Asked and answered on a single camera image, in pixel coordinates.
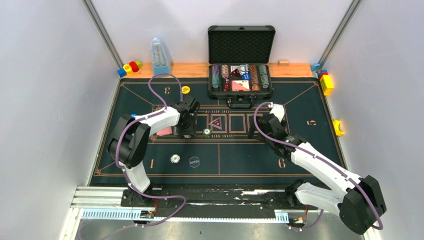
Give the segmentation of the yellow big blind button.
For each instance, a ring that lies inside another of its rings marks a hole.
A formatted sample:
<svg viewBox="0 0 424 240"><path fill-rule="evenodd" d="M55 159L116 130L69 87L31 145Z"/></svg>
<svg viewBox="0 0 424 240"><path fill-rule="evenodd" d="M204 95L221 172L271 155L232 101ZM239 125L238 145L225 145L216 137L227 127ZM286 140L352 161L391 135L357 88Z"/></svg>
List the yellow big blind button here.
<svg viewBox="0 0 424 240"><path fill-rule="evenodd" d="M190 91L191 91L191 88L189 86L187 86L187 85L184 85L184 86L181 87L181 93L183 95L189 94Z"/></svg>

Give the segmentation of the white-blue poker chip stack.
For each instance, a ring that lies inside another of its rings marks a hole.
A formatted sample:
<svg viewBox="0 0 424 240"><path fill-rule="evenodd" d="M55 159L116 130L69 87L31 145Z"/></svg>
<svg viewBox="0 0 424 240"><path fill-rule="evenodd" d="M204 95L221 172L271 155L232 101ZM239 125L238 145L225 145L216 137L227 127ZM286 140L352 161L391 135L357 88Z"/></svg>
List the white-blue poker chip stack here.
<svg viewBox="0 0 424 240"><path fill-rule="evenodd" d="M177 163L179 163L179 162L180 162L180 160L181 160L181 157L180 157L178 154L173 154L173 155L170 157L170 162L171 162L171 163L173 163L173 164L177 164Z"/></svg>

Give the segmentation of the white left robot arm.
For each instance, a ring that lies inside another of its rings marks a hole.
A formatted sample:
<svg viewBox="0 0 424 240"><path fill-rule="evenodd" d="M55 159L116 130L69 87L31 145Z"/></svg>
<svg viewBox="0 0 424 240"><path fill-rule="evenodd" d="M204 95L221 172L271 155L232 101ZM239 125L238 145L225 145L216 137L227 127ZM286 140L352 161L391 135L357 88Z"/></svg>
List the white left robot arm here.
<svg viewBox="0 0 424 240"><path fill-rule="evenodd" d="M122 170L128 186L135 191L133 198L140 206L149 206L153 201L153 193L148 189L150 179L143 165L150 137L166 128L171 128L173 135L183 139L194 137L199 108L198 100L186 96L180 102L152 113L124 114L118 119L107 152Z"/></svg>

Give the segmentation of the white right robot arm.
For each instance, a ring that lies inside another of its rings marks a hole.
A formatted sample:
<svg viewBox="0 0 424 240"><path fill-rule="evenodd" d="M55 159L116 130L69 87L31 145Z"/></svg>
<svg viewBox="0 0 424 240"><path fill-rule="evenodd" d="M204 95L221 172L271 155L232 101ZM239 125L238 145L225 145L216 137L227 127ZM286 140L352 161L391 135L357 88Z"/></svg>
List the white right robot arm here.
<svg viewBox="0 0 424 240"><path fill-rule="evenodd" d="M285 130L285 108L265 101L253 114L248 137L255 132L276 155L293 163L322 181L326 188L297 179L286 189L285 201L292 209L314 206L322 212L339 216L352 232L363 235L370 228L383 229L382 215L387 211L380 183L371 175L353 173L316 150L311 143L294 132Z"/></svg>

